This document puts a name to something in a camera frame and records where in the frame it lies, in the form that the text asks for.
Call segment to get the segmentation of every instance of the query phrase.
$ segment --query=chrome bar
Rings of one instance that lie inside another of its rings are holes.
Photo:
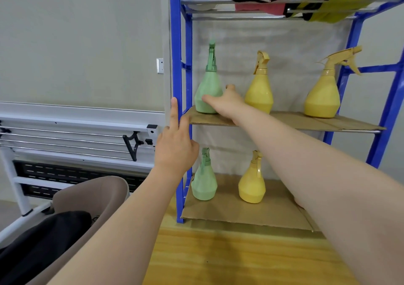
[[[75,149],[85,149],[85,150],[97,150],[97,151],[107,151],[107,152],[117,152],[117,153],[127,153],[127,154],[129,154],[129,151],[118,151],[118,150],[107,150],[107,149],[77,147],[77,146],[75,146],[75,145],[44,144],[44,143],[40,143],[40,142],[30,142],[30,141],[23,141],[23,140],[9,140],[9,139],[1,139],[1,140],[0,140],[0,143],[1,143],[2,141],[18,142],[18,143],[32,144],[32,145],[51,145],[51,146],[55,146],[55,147],[75,148]]]
[[[394,2],[398,0],[349,0],[349,1],[338,1],[338,3],[361,3],[361,2]],[[279,4],[279,3],[325,3],[327,0],[276,0],[268,2],[270,4]],[[233,0],[183,0],[182,4],[259,4],[258,2],[235,2]]]
[[[123,145],[113,142],[103,142],[103,141],[92,141],[92,140],[81,140],[81,139],[71,139],[71,138],[57,138],[57,137],[45,137],[45,136],[33,136],[33,135],[23,135],[23,134],[13,134],[13,133],[0,133],[0,135],[8,135],[8,136],[18,136],[18,137],[33,137],[33,138],[42,138],[42,139],[53,139],[53,140],[68,140],[68,141],[79,141],[79,142],[88,142],[92,144],[103,144],[103,145]]]
[[[345,13],[345,12],[375,12],[377,8],[360,8],[357,10],[349,10],[349,11],[321,11],[321,12],[334,12],[334,13]],[[195,10],[187,10],[188,13],[199,15],[199,14],[266,14],[262,11],[235,11],[233,9],[212,9],[210,11],[195,11]],[[290,13],[299,13],[299,12],[319,12],[318,10],[303,10],[303,9],[288,9]]]
[[[86,153],[73,153],[73,152],[45,150],[45,149],[34,149],[34,148],[16,147],[16,146],[13,146],[13,145],[2,145],[2,144],[0,144],[0,147],[6,147],[6,148],[12,148],[12,149],[44,151],[44,152],[54,152],[54,153],[63,153],[63,154],[74,154],[74,155],[83,155],[83,156],[94,156],[94,157],[103,157],[103,158],[113,158],[113,159],[123,159],[123,160],[132,160],[131,158],[103,156],[103,155],[94,155],[94,154],[86,154]]]
[[[346,17],[344,20],[354,20],[355,17]],[[280,20],[280,21],[303,21],[302,17],[290,17],[285,16],[268,16],[268,17],[192,17],[193,21],[235,21],[235,20]]]
[[[347,132],[347,133],[366,133],[366,134],[380,134],[381,130],[347,130],[347,129],[342,129],[341,132]]]
[[[0,125],[0,128],[15,129],[15,130],[25,130],[25,131],[36,131],[36,132],[64,133],[64,134],[75,134],[75,135],[105,136],[105,137],[117,137],[117,138],[122,138],[122,136],[118,136],[118,135],[105,135],[105,134],[93,134],[93,133],[79,133],[79,132],[64,132],[64,131],[37,130],[37,129],[26,129],[26,128],[22,128],[22,127],[5,127],[5,126],[3,126],[3,125]]]
[[[315,10],[310,10],[310,9],[290,9],[288,8],[289,13],[316,13],[316,12],[328,12],[328,13],[335,13],[335,14],[344,14],[344,13],[355,13],[355,12],[375,12],[377,10],[376,8],[360,8],[360,9],[352,9],[352,10],[347,10],[347,11],[318,11],[317,9]]]

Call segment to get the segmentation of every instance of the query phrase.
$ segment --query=beige chair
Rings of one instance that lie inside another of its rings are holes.
[[[94,218],[99,216],[90,229],[27,285],[45,285],[84,246],[94,233],[112,216],[129,196],[127,182],[120,177],[99,177],[65,188],[53,196],[55,213],[87,211]]]

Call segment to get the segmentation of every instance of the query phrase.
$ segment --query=person's left hand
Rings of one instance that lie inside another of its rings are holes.
[[[182,116],[178,124],[178,102],[171,99],[170,127],[157,138],[154,166],[183,177],[199,154],[199,144],[189,138],[189,117]]]

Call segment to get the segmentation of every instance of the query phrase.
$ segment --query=hand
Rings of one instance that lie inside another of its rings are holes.
[[[170,127],[157,138],[154,166],[182,178],[199,154],[199,144],[189,139],[189,117],[182,116],[178,125],[178,102],[171,99]]]
[[[243,98],[235,91],[233,84],[226,85],[226,90],[221,97],[203,95],[202,101],[212,106],[222,116],[232,119],[235,124],[235,117],[240,107],[246,105]]]

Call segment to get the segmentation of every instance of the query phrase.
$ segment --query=forearm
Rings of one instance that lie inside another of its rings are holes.
[[[235,120],[360,281],[376,284],[400,274],[394,261],[403,255],[401,185],[252,107],[241,107]]]
[[[49,284],[141,284],[181,174],[154,168]]]

